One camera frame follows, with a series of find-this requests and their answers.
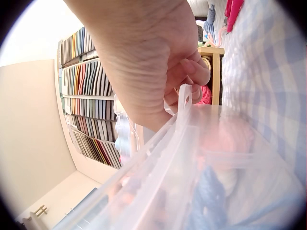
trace pink yarn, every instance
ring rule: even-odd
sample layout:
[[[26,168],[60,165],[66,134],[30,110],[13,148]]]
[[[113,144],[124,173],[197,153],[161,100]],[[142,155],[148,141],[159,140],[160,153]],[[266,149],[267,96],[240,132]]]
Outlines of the pink yarn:
[[[198,102],[199,104],[207,104],[207,105],[211,105],[212,104],[212,93],[211,90],[209,89],[209,87],[207,85],[205,86],[200,86],[201,90],[203,91],[203,97],[200,100],[200,102]]]

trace blue yarn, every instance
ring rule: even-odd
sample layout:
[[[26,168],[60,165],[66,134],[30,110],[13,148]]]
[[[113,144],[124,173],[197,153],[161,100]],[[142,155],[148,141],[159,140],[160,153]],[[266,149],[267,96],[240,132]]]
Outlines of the blue yarn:
[[[226,226],[227,214],[224,208],[225,190],[217,179],[211,167],[207,167],[201,174],[194,189],[192,210],[185,230],[281,230],[284,227],[272,224],[252,224],[268,213],[285,205],[301,204],[302,200],[289,196],[264,207],[247,219],[233,226]]]
[[[194,190],[192,211],[186,230],[210,230],[223,227],[227,222],[224,202],[224,187],[213,169],[207,167]]]
[[[213,27],[214,19],[215,19],[215,9],[214,9],[214,5],[211,5],[211,7],[209,8],[209,11],[208,11],[207,20],[204,23],[204,29],[207,33],[211,34],[213,41],[214,41],[214,44],[216,44],[214,27]]]

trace clear plastic container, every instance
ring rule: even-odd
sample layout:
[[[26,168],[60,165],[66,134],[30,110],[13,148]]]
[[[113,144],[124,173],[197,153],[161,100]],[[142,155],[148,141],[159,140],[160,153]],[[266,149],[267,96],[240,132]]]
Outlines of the clear plastic container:
[[[226,107],[192,105],[182,85],[177,115],[55,230],[280,229],[305,195],[247,122]]]

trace finger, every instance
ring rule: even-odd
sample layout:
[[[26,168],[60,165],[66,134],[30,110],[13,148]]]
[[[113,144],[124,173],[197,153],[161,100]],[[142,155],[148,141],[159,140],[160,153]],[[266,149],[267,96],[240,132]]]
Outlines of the finger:
[[[189,59],[183,59],[180,63],[182,64],[184,71],[194,83],[204,86],[209,82],[210,71],[208,68],[204,68],[199,63]]]
[[[194,54],[189,56],[187,59],[192,60],[200,64],[202,67],[208,69],[208,66],[205,64],[204,60],[201,58],[201,55],[198,51],[195,51]]]
[[[164,101],[168,104],[173,113],[178,111],[178,92],[173,88],[164,95]]]
[[[196,103],[200,102],[200,100],[201,100],[202,97],[203,97],[203,91],[201,90],[200,85],[193,83],[193,81],[192,81],[189,77],[185,78],[185,79],[181,82],[181,85],[182,85],[182,84],[189,84],[189,85],[192,86],[192,103],[193,103],[193,104],[196,104]]]
[[[196,104],[200,102],[203,97],[203,92],[201,87],[198,84],[193,83],[193,81],[186,77],[180,85],[176,87],[176,90],[173,88],[167,94],[164,95],[164,101],[168,104],[169,108],[174,112],[178,112],[178,92],[179,88],[182,84],[189,84],[192,85],[192,103]]]

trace checkered tablecloth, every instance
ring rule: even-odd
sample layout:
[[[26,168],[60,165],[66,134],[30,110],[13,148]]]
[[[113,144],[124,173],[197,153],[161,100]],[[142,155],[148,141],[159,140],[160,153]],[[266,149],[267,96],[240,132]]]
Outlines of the checkered tablecloth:
[[[216,34],[226,2],[209,0]],[[222,48],[223,106],[240,112],[286,165],[241,172],[227,204],[230,223],[237,223],[306,190],[306,41],[275,1],[246,0]]]

